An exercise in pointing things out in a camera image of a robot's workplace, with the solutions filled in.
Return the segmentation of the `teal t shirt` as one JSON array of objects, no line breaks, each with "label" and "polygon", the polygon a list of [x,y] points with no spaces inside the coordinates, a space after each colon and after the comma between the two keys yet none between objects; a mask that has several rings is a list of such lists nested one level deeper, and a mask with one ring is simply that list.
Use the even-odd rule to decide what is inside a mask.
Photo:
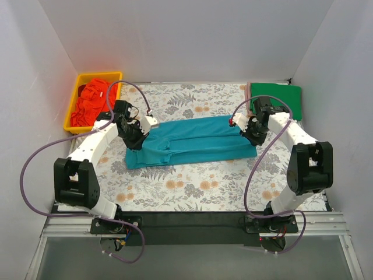
[{"label": "teal t shirt", "polygon": [[141,150],[126,150],[127,169],[255,158],[256,147],[230,127],[229,116],[163,122]]}]

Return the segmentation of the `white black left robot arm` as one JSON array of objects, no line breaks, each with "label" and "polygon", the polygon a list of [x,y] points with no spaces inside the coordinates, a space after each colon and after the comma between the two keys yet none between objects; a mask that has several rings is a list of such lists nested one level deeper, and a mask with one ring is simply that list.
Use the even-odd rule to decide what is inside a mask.
[{"label": "white black left robot arm", "polygon": [[124,219],[117,214],[117,204],[101,194],[96,166],[103,152],[117,137],[122,138],[128,149],[141,150],[154,118],[145,116],[137,120],[131,116],[134,108],[127,101],[117,100],[113,113],[100,113],[92,134],[66,159],[59,158],[54,163],[56,202],[105,217],[104,226],[111,233],[123,229]]}]

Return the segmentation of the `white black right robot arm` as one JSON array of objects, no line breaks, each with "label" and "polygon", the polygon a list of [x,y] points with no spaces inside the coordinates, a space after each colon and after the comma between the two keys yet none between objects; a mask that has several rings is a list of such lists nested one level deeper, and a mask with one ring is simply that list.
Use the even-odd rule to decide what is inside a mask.
[{"label": "white black right robot arm", "polygon": [[307,134],[293,120],[290,107],[285,103],[274,106],[273,99],[268,95],[254,98],[256,114],[247,120],[241,135],[254,146],[261,146],[271,131],[275,138],[264,151],[268,152],[278,140],[290,151],[287,186],[263,214],[248,212],[254,219],[264,219],[265,228],[276,232],[284,226],[284,216],[292,215],[305,200],[332,186],[333,147],[330,142],[321,142]]}]

